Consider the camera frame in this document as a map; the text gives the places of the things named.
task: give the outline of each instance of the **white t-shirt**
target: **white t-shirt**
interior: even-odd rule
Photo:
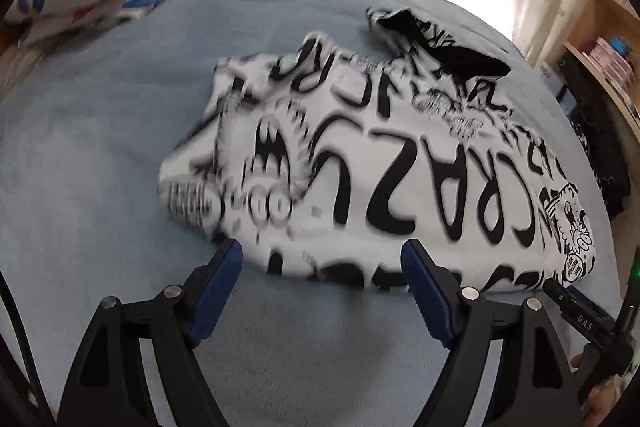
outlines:
[[[409,10],[369,10],[397,57],[311,33],[297,54],[228,58],[204,119],[164,163],[162,203],[270,273],[405,287],[400,250],[481,290],[588,274],[589,220],[545,141],[511,118],[502,60]]]

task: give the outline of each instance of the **bed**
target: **bed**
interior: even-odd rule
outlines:
[[[171,222],[156,180],[209,100],[217,58],[290,52],[321,30],[388,59],[367,30],[369,6],[409,6],[518,53],[443,0],[167,0],[148,18],[47,57],[0,104],[0,268],[53,407],[100,299],[150,298],[212,253]],[[609,219],[580,142],[533,71],[508,82],[516,118],[545,136],[590,216],[599,257],[577,287],[615,314]],[[519,303],[529,295],[495,298]],[[567,354],[581,351],[584,340],[545,304]],[[0,331],[11,331],[4,315]],[[469,425],[480,424],[490,397],[494,344]],[[150,346],[143,349],[158,420],[172,425]],[[196,352],[229,423],[251,427],[411,425],[446,354],[410,296],[272,277],[249,265]]]

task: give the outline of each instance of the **finger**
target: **finger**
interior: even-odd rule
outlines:
[[[582,362],[582,355],[575,355],[575,357],[571,359],[571,366],[578,369],[580,367],[581,362]]]
[[[596,411],[609,412],[616,404],[616,383],[613,379],[594,387],[589,393],[587,403]]]
[[[582,423],[582,427],[598,427],[604,419],[607,417],[609,412],[604,411],[592,411],[587,415],[587,418],[584,419]]]

